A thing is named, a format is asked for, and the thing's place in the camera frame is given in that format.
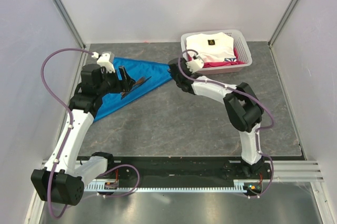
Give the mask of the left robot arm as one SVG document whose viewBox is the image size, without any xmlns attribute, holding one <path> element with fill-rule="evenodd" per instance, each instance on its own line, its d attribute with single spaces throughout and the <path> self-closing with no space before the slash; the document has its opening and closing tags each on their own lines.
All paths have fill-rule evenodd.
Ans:
<svg viewBox="0 0 337 224">
<path fill-rule="evenodd" d="M 84 137 L 93 124 L 107 94 L 130 91 L 135 84 L 124 66 L 119 72 L 99 64 L 85 65 L 81 81 L 67 106 L 68 116 L 61 137 L 43 169 L 35 169 L 31 181 L 42 201 L 76 206 L 84 188 L 95 178 L 115 174 L 113 155 L 95 152 L 87 162 L 76 166 Z"/>
</svg>

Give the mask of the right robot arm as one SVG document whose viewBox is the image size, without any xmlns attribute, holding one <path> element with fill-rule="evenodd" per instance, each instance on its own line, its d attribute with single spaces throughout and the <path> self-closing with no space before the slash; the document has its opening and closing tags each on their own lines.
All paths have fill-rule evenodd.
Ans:
<svg viewBox="0 0 337 224">
<path fill-rule="evenodd" d="M 258 175 L 263 166 L 259 129 L 264 109 L 249 84 L 229 85 L 209 79 L 189 69 L 183 58 L 175 58 L 168 65 L 168 72 L 182 91 L 225 106 L 230 123 L 240 135 L 240 172 L 249 179 Z"/>
</svg>

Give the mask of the blue cloth napkin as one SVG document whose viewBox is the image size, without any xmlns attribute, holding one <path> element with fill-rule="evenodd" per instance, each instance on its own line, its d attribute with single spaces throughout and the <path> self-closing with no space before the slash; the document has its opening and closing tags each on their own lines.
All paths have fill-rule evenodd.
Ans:
<svg viewBox="0 0 337 224">
<path fill-rule="evenodd" d="M 105 95 L 94 119 L 95 122 L 172 80 L 168 64 L 115 57 L 113 65 L 125 68 L 125 73 L 128 74 L 127 83 L 132 84 L 132 88 L 120 94 Z"/>
</svg>

